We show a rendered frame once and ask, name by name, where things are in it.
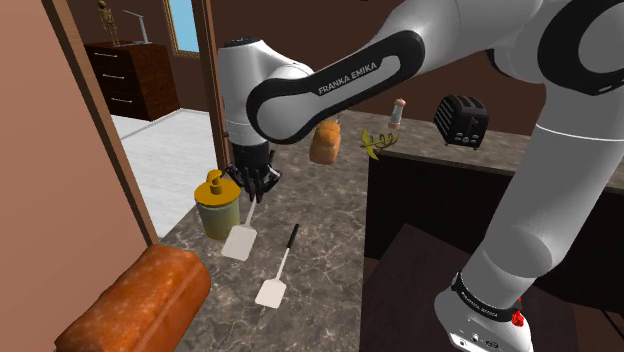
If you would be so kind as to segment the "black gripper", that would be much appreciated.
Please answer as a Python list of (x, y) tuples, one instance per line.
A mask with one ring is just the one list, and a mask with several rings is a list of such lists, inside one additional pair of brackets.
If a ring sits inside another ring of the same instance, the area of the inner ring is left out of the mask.
[[(238, 145), (232, 143), (234, 164), (226, 167), (227, 175), (244, 190), (250, 201), (260, 203), (281, 179), (282, 173), (270, 164), (273, 150), (265, 141), (257, 145)], [(254, 171), (254, 179), (249, 171)]]

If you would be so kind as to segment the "green soap dispenser yellow pump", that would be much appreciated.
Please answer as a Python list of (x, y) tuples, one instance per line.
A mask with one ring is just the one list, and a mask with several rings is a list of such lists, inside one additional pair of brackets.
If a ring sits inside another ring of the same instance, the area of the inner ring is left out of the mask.
[(205, 234), (216, 240), (225, 240), (233, 226), (240, 224), (240, 187), (222, 172), (213, 169), (206, 181), (194, 191), (194, 199)]

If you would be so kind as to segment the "small brown bread loaf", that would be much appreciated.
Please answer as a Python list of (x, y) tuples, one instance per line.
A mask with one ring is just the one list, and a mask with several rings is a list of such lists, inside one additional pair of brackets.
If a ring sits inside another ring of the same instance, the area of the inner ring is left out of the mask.
[(327, 119), (321, 122), (313, 135), (309, 149), (312, 162), (330, 165), (336, 161), (341, 142), (341, 127), (337, 120)]

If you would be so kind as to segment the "wooden pepper mill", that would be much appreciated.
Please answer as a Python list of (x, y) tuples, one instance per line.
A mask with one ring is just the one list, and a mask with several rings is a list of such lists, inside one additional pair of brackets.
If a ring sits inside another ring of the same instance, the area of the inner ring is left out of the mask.
[(402, 98), (398, 98), (394, 101), (393, 112), (388, 122), (388, 127), (392, 129), (399, 129), (402, 119), (402, 112), (406, 105), (406, 102)]

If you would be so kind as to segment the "dark wooden chest of drawers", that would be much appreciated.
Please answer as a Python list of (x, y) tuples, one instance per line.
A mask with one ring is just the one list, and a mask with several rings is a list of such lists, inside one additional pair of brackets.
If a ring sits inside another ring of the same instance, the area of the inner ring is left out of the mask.
[(150, 42), (118, 39), (112, 11), (97, 0), (109, 42), (85, 46), (103, 97), (113, 115), (155, 121), (180, 108), (167, 48)]

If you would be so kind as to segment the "large brown bread loaf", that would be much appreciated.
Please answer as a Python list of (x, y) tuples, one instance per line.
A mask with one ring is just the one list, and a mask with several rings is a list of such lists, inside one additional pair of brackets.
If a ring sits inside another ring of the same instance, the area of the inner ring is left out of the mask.
[(195, 253), (152, 245), (61, 333), (56, 352), (174, 352), (210, 288)]

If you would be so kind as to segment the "gold framed window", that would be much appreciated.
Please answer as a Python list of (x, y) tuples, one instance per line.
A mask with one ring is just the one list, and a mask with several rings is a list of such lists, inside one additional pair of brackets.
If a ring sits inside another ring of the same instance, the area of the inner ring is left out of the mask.
[(199, 59), (192, 0), (162, 0), (174, 56)]

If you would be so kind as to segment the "dark robot stand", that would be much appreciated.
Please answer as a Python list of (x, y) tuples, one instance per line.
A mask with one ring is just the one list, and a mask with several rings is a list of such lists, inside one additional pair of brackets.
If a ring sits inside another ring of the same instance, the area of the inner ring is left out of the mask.
[[(469, 255), (404, 225), (363, 286), (361, 352), (460, 352), (434, 312)], [(536, 288), (523, 295), (535, 352), (580, 352), (571, 306)]]

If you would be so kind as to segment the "black toaster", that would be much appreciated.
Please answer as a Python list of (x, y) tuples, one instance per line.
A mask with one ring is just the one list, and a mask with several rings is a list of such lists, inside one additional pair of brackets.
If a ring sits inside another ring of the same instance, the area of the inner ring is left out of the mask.
[(488, 129), (489, 114), (478, 99), (465, 95), (447, 95), (438, 105), (433, 123), (446, 145), (477, 150)]

